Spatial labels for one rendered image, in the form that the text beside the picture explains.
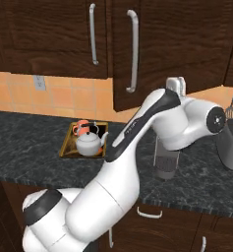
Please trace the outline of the dark wood wall cabinet door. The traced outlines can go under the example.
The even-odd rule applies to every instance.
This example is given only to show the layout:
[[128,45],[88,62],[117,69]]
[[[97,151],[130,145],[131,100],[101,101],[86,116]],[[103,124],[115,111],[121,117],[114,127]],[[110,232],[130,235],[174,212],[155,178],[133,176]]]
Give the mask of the dark wood wall cabinet door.
[[[139,18],[136,90],[130,94],[132,20]],[[223,83],[233,45],[233,0],[112,0],[113,102],[116,111],[140,106],[169,77],[187,92]]]
[[[91,56],[91,3],[98,65]],[[0,0],[0,72],[107,78],[105,0]]]

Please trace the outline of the white kettle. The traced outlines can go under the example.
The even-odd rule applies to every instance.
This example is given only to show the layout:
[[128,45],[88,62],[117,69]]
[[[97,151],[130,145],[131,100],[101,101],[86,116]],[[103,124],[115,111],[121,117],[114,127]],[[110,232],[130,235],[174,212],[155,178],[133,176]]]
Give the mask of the white kettle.
[[88,123],[88,127],[94,126],[96,132],[90,132],[81,135],[77,138],[76,147],[80,155],[84,157],[93,157],[99,153],[99,150],[104,146],[108,132],[105,132],[102,137],[98,136],[99,128],[95,122]]

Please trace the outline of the orange red mug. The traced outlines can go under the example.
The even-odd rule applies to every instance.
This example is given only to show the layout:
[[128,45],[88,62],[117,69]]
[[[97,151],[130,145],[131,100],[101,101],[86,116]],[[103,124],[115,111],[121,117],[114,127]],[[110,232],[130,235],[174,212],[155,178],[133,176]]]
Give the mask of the orange red mug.
[[87,126],[87,120],[79,120],[77,124],[73,127],[73,134],[77,137],[87,133],[89,131],[89,127]]

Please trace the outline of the golden brown tray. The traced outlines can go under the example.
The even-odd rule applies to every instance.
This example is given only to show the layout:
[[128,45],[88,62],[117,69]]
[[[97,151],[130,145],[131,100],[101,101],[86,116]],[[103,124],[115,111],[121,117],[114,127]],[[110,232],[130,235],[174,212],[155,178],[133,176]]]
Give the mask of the golden brown tray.
[[[62,144],[62,147],[59,152],[60,158],[104,158],[106,153],[106,140],[105,144],[99,149],[98,153],[96,153],[92,157],[84,157],[81,154],[79,154],[76,141],[78,139],[78,136],[74,134],[73,128],[77,126],[78,122],[72,122],[69,125],[69,129],[67,131],[67,134],[65,136],[64,142]],[[99,132],[98,136],[99,138],[102,138],[102,135],[108,131],[108,123],[105,121],[96,122],[96,125],[98,126]]]

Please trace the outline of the dark wood drawer front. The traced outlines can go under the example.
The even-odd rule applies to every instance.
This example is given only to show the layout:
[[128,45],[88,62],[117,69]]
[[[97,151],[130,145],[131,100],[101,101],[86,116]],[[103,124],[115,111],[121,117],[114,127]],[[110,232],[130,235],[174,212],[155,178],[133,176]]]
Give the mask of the dark wood drawer front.
[[[147,219],[137,214],[137,207],[162,218]],[[137,202],[113,226],[114,252],[191,252],[201,214],[151,206]]]

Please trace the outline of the grey countertop appliance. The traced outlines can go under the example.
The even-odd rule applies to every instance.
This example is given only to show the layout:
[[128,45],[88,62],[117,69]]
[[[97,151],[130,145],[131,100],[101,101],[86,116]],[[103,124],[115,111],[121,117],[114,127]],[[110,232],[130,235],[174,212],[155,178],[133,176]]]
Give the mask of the grey countertop appliance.
[[233,119],[228,119],[216,138],[217,152],[222,163],[233,170]]

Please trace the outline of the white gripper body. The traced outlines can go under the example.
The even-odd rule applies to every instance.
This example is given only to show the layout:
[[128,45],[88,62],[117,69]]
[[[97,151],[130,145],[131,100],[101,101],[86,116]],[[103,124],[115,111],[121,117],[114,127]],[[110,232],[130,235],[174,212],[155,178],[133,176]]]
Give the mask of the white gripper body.
[[183,77],[169,77],[166,80],[166,88],[175,92],[178,96],[186,95],[186,82]]

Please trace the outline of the black hanging spatula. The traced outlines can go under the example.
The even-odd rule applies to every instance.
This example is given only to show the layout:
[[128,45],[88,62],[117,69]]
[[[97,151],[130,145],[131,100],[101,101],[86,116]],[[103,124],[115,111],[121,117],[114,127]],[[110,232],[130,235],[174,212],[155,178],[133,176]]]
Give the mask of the black hanging spatula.
[[233,119],[233,96],[230,105],[225,109],[225,115],[227,119]]

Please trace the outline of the dark wood base cabinet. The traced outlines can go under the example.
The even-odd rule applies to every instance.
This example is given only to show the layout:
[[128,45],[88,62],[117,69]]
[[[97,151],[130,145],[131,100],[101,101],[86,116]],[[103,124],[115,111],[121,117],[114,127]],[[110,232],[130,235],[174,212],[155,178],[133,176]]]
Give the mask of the dark wood base cabinet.
[[0,180],[0,252],[24,252],[22,205],[26,195],[39,190],[42,187]]

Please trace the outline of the grey wall outlet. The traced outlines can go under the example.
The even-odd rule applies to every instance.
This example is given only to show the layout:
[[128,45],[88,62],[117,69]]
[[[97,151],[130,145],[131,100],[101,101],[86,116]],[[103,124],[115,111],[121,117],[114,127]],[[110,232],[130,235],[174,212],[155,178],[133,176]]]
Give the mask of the grey wall outlet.
[[44,80],[43,76],[34,75],[33,76],[33,84],[34,84],[34,87],[37,91],[45,91],[46,90],[45,80]]

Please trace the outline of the dark wood base cabinet door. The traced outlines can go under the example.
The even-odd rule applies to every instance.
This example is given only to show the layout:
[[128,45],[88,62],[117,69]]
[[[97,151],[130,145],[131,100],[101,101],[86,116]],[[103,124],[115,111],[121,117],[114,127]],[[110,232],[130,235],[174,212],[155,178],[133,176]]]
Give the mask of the dark wood base cabinet door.
[[204,252],[233,252],[233,218],[202,214],[191,252],[201,252],[203,236]]

